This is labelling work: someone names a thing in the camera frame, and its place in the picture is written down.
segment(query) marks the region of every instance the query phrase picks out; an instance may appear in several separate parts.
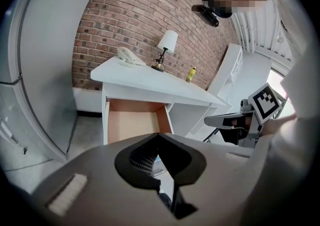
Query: telephone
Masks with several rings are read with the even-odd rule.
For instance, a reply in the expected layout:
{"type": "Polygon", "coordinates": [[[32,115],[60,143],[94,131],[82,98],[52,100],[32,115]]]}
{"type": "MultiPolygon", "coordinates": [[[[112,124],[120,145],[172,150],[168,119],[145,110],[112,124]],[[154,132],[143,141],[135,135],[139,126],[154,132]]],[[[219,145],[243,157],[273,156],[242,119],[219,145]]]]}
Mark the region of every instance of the telephone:
{"type": "Polygon", "coordinates": [[[117,48],[117,53],[119,58],[122,59],[120,65],[133,68],[136,65],[145,66],[146,64],[138,58],[133,52],[131,52],[128,48],[120,46],[117,48]]]}

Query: gray floor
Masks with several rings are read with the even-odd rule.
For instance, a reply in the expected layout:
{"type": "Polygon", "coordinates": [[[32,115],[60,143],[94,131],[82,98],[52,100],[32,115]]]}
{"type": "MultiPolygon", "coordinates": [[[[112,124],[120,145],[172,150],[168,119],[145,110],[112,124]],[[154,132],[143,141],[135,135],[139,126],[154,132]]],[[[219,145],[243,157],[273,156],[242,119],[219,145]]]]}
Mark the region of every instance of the gray floor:
{"type": "MultiPolygon", "coordinates": [[[[102,119],[79,116],[67,153],[72,160],[81,153],[103,145],[102,119]]],[[[8,180],[31,193],[48,175],[63,166],[63,163],[49,160],[35,150],[21,154],[4,140],[0,140],[0,164],[8,180]]]]}

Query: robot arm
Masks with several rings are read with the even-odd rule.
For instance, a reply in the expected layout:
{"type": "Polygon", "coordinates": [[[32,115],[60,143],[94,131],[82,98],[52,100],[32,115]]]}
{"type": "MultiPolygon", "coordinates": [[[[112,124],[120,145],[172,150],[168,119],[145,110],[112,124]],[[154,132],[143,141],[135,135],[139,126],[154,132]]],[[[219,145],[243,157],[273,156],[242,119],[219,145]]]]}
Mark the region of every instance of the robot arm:
{"type": "Polygon", "coordinates": [[[240,106],[239,113],[208,116],[204,119],[204,123],[220,129],[226,142],[254,148],[264,123],[277,113],[281,106],[268,83],[250,95],[248,99],[243,99],[240,106]],[[251,118],[249,127],[246,125],[247,117],[251,118]]]}

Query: open drawer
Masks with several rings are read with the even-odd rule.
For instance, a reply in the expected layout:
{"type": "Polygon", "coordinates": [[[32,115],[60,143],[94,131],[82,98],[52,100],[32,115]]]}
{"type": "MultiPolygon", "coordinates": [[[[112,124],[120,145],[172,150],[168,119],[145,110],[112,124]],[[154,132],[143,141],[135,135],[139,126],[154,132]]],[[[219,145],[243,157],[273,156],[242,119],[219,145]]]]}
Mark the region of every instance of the open drawer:
{"type": "Polygon", "coordinates": [[[103,144],[152,134],[173,134],[164,103],[124,99],[107,99],[103,123],[103,144]]]}

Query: yellow bottle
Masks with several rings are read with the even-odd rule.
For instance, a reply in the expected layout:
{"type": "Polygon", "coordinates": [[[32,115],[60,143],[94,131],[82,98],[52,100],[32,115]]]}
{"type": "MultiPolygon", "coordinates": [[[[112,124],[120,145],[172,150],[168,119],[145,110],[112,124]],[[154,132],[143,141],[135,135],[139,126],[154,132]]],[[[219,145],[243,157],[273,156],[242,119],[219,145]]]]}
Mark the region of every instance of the yellow bottle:
{"type": "Polygon", "coordinates": [[[185,81],[190,82],[192,80],[192,78],[196,74],[196,68],[197,67],[193,67],[193,69],[190,70],[189,76],[185,79],[185,81]]]}

